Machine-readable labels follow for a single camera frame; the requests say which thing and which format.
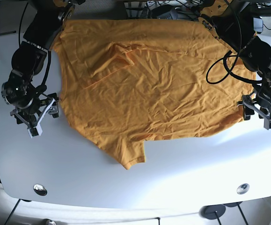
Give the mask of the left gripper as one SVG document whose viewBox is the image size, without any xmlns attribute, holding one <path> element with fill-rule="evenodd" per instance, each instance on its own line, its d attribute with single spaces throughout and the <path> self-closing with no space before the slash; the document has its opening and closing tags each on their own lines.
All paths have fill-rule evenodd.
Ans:
<svg viewBox="0 0 271 225">
<path fill-rule="evenodd" d="M 264 128 L 271 129 L 271 99 L 261 96 L 259 93 L 252 99 L 252 92 L 249 95 L 243 95 L 242 100 L 237 102 L 237 107 L 250 108 L 258 113 L 260 119 L 264 119 Z"/>
</svg>

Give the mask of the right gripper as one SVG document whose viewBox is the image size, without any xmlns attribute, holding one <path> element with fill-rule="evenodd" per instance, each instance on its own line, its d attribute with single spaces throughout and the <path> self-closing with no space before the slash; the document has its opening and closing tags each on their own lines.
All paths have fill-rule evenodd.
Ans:
<svg viewBox="0 0 271 225">
<path fill-rule="evenodd" d="M 40 123 L 44 116 L 48 115 L 49 108 L 54 104 L 57 105 L 59 97 L 57 93 L 50 94 L 50 98 L 42 99 L 34 98 L 27 108 L 16 107 L 10 112 L 10 115 L 16 119 L 17 124 L 25 124 L 30 138 L 41 136 L 42 128 Z"/>
</svg>

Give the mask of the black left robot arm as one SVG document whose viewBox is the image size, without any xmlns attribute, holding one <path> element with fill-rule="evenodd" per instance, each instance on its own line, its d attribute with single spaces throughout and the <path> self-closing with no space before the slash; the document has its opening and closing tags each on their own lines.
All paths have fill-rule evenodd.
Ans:
<svg viewBox="0 0 271 225">
<path fill-rule="evenodd" d="M 264 120 L 264 128 L 271 129 L 271 46 L 257 36 L 253 19 L 271 16 L 271 7 L 258 7 L 257 0 L 205 0 L 199 6 L 199 21 L 231 51 L 234 57 L 243 61 L 244 66 L 256 72 L 260 81 L 242 78 L 233 73 L 227 65 L 231 52 L 222 58 L 227 75 L 253 86 L 252 95 L 243 95 L 238 105 L 243 106 L 243 118 L 249 120 L 258 113 Z"/>
</svg>

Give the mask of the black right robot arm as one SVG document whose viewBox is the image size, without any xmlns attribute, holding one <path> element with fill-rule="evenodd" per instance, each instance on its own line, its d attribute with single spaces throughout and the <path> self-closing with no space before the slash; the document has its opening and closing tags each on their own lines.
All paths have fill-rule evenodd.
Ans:
<svg viewBox="0 0 271 225">
<path fill-rule="evenodd" d="M 59 116 L 56 93 L 45 94 L 51 66 L 52 47 L 72 15 L 74 0 L 29 0 L 37 14 L 25 31 L 24 41 L 13 54 L 8 81 L 1 87 L 1 96 L 15 108 L 10 115 L 17 124 L 25 124 L 30 137 L 42 134 L 41 121 L 46 114 Z"/>
</svg>

